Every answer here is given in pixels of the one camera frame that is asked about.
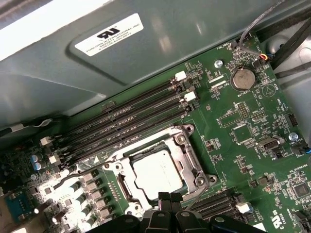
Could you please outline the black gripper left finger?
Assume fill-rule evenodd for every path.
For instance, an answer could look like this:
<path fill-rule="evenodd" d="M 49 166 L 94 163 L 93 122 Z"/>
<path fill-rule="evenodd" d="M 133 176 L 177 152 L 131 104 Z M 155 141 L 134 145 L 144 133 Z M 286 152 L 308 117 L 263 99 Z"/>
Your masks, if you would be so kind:
<path fill-rule="evenodd" d="M 158 194 L 158 210 L 146 211 L 143 218 L 127 214 L 114 218 L 92 230 L 91 233 L 170 233 L 171 196 Z"/>

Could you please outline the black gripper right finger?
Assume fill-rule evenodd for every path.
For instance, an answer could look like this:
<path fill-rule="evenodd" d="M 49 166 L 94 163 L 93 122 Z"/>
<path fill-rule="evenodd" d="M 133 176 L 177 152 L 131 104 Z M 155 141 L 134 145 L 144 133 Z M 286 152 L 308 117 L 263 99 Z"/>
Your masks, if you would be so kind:
<path fill-rule="evenodd" d="M 179 233 L 262 233 L 263 230 L 238 221 L 226 215 L 213 216 L 208 222 L 200 214 L 185 210 L 181 206 L 183 198 L 172 193 L 172 215 Z"/>

